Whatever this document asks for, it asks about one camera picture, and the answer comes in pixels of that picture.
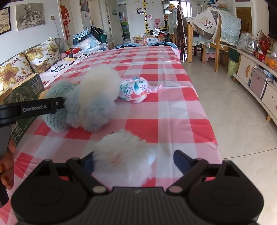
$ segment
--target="hand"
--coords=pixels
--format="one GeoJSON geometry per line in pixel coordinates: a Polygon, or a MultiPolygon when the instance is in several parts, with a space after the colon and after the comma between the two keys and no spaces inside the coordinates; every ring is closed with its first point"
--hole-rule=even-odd
{"type": "Polygon", "coordinates": [[[0,159],[1,182],[8,190],[14,186],[14,154],[16,152],[16,144],[10,138],[8,150],[4,157],[0,159]]]}

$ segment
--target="checkered tablecloth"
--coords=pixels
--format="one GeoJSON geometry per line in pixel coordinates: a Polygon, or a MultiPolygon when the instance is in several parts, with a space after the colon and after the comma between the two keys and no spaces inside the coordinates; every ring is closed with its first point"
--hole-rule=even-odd
{"type": "MultiPolygon", "coordinates": [[[[15,155],[15,186],[9,196],[46,158],[55,163],[84,157],[106,134],[126,129],[145,139],[157,151],[153,178],[145,186],[167,188],[182,176],[173,163],[173,152],[182,150],[191,158],[220,163],[213,129],[198,100],[189,76],[171,47],[134,47],[94,53],[67,70],[57,80],[77,83],[86,71],[105,63],[124,78],[143,77],[151,86],[163,83],[141,103],[116,100],[112,121],[97,133],[82,128],[55,133],[37,118],[18,144],[15,155]]],[[[0,224],[15,224],[10,202],[0,209],[0,224]]]]}

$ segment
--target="cabinet door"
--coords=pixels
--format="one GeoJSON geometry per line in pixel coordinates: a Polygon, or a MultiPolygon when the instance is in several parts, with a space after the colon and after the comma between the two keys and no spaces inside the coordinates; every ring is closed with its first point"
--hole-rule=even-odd
{"type": "Polygon", "coordinates": [[[238,69],[237,75],[246,83],[248,84],[248,81],[251,77],[251,73],[253,71],[253,68],[255,66],[255,63],[246,58],[245,56],[242,55],[241,60],[240,60],[240,67],[238,69]]]}
{"type": "Polygon", "coordinates": [[[275,118],[277,118],[277,92],[268,84],[263,95],[262,102],[268,107],[275,118]]]}

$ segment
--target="cabinet handle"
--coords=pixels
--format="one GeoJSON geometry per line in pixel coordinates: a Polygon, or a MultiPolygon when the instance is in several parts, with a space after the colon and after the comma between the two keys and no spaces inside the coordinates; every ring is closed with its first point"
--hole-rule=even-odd
{"type": "Polygon", "coordinates": [[[245,76],[248,77],[248,74],[249,74],[249,70],[250,70],[250,65],[247,67],[246,69],[246,73],[245,73],[245,76]]]}

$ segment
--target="orange nail polish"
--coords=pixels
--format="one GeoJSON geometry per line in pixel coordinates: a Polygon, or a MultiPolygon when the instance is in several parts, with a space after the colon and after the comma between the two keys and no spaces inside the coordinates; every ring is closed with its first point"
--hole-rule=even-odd
{"type": "Polygon", "coordinates": [[[1,164],[0,165],[0,173],[3,173],[5,171],[5,165],[1,164]]]}
{"type": "Polygon", "coordinates": [[[9,178],[8,178],[7,176],[4,176],[3,179],[5,180],[5,182],[6,182],[7,184],[9,184],[9,178]]]}

